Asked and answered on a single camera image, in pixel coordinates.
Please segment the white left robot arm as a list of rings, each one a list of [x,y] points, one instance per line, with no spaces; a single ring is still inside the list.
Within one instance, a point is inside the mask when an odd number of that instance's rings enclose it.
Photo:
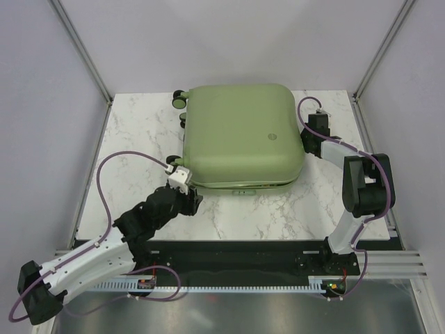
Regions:
[[[195,215],[202,199],[193,186],[187,193],[168,185],[159,187],[116,219],[107,235],[52,261],[24,264],[17,291],[25,319],[33,325],[42,324],[72,299],[109,278],[147,273],[154,263],[148,240],[178,215]]]

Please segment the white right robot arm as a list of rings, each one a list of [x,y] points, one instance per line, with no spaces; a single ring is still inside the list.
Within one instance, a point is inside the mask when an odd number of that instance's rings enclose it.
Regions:
[[[391,164],[386,154],[369,154],[330,135],[328,115],[308,116],[301,138],[305,152],[342,171],[344,212],[334,231],[323,240],[311,261],[331,275],[358,275],[356,245],[368,223],[386,215],[395,204]]]

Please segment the green hard-shell suitcase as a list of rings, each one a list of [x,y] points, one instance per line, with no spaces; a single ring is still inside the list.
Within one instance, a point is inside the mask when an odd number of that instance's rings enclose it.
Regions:
[[[182,154],[167,163],[192,173],[193,185],[218,191],[283,189],[304,161],[296,101],[277,83],[198,86],[176,90]]]

